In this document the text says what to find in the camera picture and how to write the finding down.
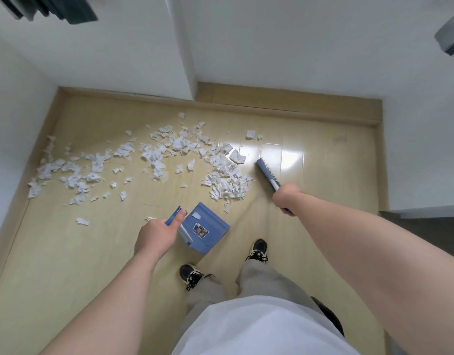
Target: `shoelace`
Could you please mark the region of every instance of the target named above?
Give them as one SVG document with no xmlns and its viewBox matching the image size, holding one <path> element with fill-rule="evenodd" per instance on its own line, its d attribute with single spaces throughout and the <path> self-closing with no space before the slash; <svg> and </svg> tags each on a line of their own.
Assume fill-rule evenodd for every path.
<svg viewBox="0 0 454 355">
<path fill-rule="evenodd" d="M 197 283 L 199 283 L 199 281 L 202 279 L 202 277 L 203 275 L 201 273 L 192 272 L 191 274 L 189 274 L 187 279 L 188 285 L 186 286 L 186 290 L 189 291 L 192 288 L 194 288 L 197 285 Z"/>
<path fill-rule="evenodd" d="M 264 256 L 259 250 L 253 250 L 245 260 L 248 259 L 259 260 L 260 262 L 264 263 L 268 261 L 268 257 Z"/>
</svg>

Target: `hand brush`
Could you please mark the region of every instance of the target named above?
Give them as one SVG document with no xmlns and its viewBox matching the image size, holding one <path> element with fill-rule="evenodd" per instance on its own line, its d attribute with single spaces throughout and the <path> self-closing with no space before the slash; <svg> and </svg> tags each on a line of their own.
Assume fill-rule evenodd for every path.
<svg viewBox="0 0 454 355">
<path fill-rule="evenodd" d="M 276 180 L 276 177 L 273 175 L 271 170 L 268 168 L 268 166 L 265 164 L 265 161 L 263 158 L 260 158 L 255 162 L 255 164 L 259 167 L 259 169 L 262 171 L 263 175 L 267 179 L 268 183 L 271 185 L 273 190 L 276 192 L 280 188 L 280 183 Z"/>
</svg>

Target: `hand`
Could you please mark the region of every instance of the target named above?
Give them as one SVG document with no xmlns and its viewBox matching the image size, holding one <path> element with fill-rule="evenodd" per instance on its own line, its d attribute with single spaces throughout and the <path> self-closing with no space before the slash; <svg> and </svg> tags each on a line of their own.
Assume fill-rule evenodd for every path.
<svg viewBox="0 0 454 355">
<path fill-rule="evenodd" d="M 297 185 L 293 183 L 285 183 L 273 194 L 273 202 L 282 210 L 284 214 L 294 217 L 295 215 L 291 211 L 288 212 L 286 209 L 289 208 L 289 200 L 291 199 L 291 196 L 299 193 L 302 192 Z"/>
<path fill-rule="evenodd" d="M 165 224 L 165 219 L 153 219 L 142 226 L 135 243 L 135 255 L 143 254 L 158 262 L 173 246 L 186 214 L 187 211 L 181 209 L 169 226 Z"/>
</svg>

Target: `trouser leg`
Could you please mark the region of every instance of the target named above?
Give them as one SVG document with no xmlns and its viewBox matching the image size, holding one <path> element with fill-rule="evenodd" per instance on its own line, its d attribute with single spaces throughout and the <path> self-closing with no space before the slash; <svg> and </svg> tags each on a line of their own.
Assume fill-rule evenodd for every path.
<svg viewBox="0 0 454 355">
<path fill-rule="evenodd" d="M 227 293 L 220 281 L 213 275 L 208 275 L 191 290 L 186 298 L 187 313 L 181 325 L 178 340 L 181 339 L 186 330 L 196 321 L 200 314 L 209 305 L 225 302 Z"/>
<path fill-rule="evenodd" d="M 258 260 L 249 259 L 244 263 L 236 283 L 239 286 L 237 298 L 268 295 L 306 306 L 323 315 L 317 304 L 303 289 Z"/>
</svg>

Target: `person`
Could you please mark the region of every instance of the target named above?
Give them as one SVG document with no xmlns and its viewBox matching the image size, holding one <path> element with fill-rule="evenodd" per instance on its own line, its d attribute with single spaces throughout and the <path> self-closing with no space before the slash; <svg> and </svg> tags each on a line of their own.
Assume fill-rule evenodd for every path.
<svg viewBox="0 0 454 355">
<path fill-rule="evenodd" d="M 282 185 L 273 196 L 297 216 L 331 266 L 410 354 L 454 354 L 454 257 L 378 216 Z M 120 273 L 41 354 L 136 354 L 154 267 L 186 211 L 170 226 L 144 225 Z M 357 354 L 299 286 L 266 265 L 255 242 L 240 271 L 239 297 L 192 265 L 180 275 L 188 313 L 173 354 Z"/>
</svg>

